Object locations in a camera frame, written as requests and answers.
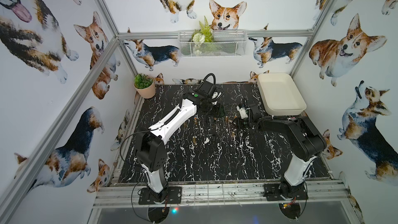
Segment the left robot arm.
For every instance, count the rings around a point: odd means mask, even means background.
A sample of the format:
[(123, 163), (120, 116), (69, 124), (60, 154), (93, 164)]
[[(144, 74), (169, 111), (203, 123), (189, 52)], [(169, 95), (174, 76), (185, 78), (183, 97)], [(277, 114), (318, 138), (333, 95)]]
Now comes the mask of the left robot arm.
[(163, 171), (167, 159), (165, 147), (172, 135), (197, 114), (199, 107), (214, 105), (223, 94), (224, 91), (217, 88), (215, 75), (209, 73), (198, 88), (182, 95), (179, 104), (171, 112), (138, 134), (134, 154), (144, 169), (147, 187), (152, 193), (161, 195), (166, 192), (168, 183)]

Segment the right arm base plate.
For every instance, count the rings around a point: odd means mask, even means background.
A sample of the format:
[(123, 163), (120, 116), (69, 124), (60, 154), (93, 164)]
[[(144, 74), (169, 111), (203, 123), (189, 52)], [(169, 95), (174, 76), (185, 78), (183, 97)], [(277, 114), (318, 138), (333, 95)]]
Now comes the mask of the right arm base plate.
[(264, 184), (264, 197), (267, 201), (292, 201), (307, 200), (308, 195), (304, 183), (298, 186), (290, 186), (288, 183), (281, 182), (276, 184)]

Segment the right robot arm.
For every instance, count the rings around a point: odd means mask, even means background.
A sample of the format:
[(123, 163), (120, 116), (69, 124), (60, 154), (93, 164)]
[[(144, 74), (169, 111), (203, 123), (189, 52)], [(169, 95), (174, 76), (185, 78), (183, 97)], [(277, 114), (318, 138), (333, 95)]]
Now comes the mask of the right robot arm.
[(239, 117), (233, 120), (238, 127), (251, 127), (253, 133), (275, 132), (289, 143), (292, 158), (279, 183), (264, 185), (269, 201), (308, 199), (305, 177), (313, 161), (326, 149), (326, 141), (306, 116), (262, 116), (256, 104), (239, 104)]

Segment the aluminium front rail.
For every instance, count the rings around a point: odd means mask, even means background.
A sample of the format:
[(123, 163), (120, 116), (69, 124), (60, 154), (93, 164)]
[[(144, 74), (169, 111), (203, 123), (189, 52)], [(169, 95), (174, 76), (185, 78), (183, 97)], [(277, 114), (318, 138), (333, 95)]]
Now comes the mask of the aluminium front rail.
[[(161, 207), (161, 206), (210, 206), (210, 205), (245, 205), (285, 203), (278, 194), (272, 194), (267, 188), (270, 183), (238, 184), (196, 184), (181, 185), (178, 197), (170, 196), (165, 203), (155, 203), (140, 198), (142, 186), (108, 187), (97, 193), (93, 208), (128, 208), (128, 207)], [(299, 193), (297, 203), (317, 201), (339, 201), (349, 196), (349, 191), (339, 180), (307, 181), (306, 192)]]

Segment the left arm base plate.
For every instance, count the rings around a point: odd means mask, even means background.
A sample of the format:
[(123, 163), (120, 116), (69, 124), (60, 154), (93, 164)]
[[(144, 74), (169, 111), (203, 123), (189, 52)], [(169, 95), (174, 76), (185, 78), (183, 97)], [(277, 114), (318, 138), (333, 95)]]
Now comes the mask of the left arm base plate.
[(166, 187), (160, 193), (154, 192), (149, 187), (143, 188), (139, 193), (139, 205), (153, 204), (180, 204), (182, 197), (182, 187)]

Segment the potted green plant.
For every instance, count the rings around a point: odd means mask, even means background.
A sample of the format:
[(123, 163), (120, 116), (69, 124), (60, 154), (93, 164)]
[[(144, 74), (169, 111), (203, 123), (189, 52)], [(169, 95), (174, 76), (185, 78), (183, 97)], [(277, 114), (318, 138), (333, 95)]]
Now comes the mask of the potted green plant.
[(144, 99), (150, 99), (155, 96), (155, 81), (148, 75), (137, 74), (134, 78), (134, 87)]

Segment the fern and white flower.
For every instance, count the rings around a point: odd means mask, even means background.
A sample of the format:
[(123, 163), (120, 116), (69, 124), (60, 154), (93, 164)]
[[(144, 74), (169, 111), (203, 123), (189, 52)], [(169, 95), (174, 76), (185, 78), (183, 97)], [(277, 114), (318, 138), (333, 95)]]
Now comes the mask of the fern and white flower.
[(191, 36), (190, 42), (193, 45), (193, 53), (196, 56), (209, 54), (214, 51), (214, 37), (212, 29), (206, 17), (204, 21), (199, 21), (199, 30), (195, 30)]

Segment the cream rectangular tray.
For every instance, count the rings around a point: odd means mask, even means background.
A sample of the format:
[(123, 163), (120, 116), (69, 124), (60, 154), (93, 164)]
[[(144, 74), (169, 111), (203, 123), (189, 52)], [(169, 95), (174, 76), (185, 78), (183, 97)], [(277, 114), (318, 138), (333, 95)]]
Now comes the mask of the cream rectangular tray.
[(261, 74), (257, 85), (265, 111), (271, 116), (298, 116), (307, 108), (289, 74)]

